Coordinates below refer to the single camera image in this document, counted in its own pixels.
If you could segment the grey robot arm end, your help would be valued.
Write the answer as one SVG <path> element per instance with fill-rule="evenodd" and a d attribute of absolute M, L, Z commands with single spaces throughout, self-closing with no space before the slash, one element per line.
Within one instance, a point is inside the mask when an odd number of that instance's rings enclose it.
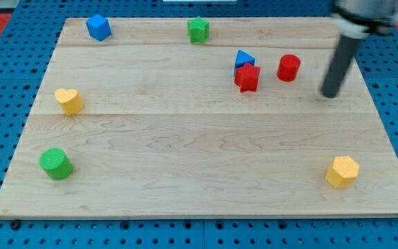
<path fill-rule="evenodd" d="M 342 35 L 389 35 L 398 24 L 398 0 L 333 0 L 331 15 Z"/>

